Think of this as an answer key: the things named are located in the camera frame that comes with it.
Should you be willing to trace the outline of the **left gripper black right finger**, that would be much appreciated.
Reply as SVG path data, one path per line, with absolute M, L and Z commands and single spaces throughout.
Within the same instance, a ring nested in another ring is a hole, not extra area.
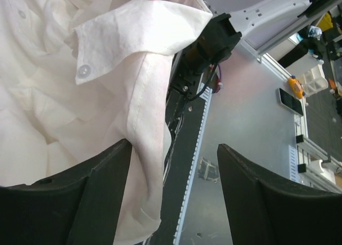
M 226 144 L 217 159 L 234 244 L 341 244 L 341 194 L 286 179 Z

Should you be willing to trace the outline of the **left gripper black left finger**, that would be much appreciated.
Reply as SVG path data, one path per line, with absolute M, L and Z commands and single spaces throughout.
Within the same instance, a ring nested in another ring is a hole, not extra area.
M 2 187 L 1 244 L 112 244 L 131 151 L 123 139 L 31 185 Z

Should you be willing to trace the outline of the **white shirt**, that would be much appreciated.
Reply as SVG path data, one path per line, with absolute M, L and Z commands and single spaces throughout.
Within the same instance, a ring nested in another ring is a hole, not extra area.
M 203 0 L 1 0 L 1 185 L 32 184 L 125 138 L 115 244 L 160 226 L 173 57 L 212 18 Z

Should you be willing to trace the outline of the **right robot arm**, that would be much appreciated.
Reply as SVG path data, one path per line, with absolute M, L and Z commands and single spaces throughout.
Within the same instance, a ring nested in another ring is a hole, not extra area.
M 239 11 L 215 14 L 199 37 L 177 55 L 170 92 L 178 92 L 185 101 L 197 99 L 208 86 L 197 90 L 206 68 L 211 69 L 210 82 L 218 64 L 231 56 L 240 40 L 267 25 L 300 15 L 310 5 L 310 0 L 263 0 Z

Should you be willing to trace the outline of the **black smartphone on table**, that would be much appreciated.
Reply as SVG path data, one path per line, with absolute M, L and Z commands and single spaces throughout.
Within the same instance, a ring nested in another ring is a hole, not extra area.
M 289 111 L 291 111 L 292 113 L 300 117 L 304 116 L 302 104 L 298 99 L 290 95 L 288 92 L 286 92 L 282 88 L 278 88 L 278 96 L 279 96 L 279 103 L 282 106 L 284 106 Z

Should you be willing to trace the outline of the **orange toy gadget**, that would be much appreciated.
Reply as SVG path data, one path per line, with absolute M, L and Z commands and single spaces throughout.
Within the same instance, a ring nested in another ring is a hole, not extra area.
M 291 75 L 291 77 L 289 77 L 287 79 L 287 83 L 290 86 L 294 95 L 298 99 L 302 99 L 306 95 L 306 93 L 302 87 L 302 84 L 296 79 L 296 77 L 294 75 Z

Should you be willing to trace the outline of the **white plastic organizer bin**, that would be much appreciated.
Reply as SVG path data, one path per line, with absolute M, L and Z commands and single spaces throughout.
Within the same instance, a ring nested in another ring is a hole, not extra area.
M 305 97 L 310 97 L 328 88 L 328 81 L 325 78 L 325 74 L 322 65 L 317 65 L 311 70 L 299 75 L 297 78 L 301 83 Z

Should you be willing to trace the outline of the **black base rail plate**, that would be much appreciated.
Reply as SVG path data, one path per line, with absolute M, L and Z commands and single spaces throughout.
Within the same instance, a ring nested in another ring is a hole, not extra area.
M 203 87 L 201 76 L 189 72 L 182 54 L 172 65 L 167 94 L 166 124 L 172 137 L 164 170 L 161 224 L 144 244 L 176 244 L 196 172 L 212 90 Z

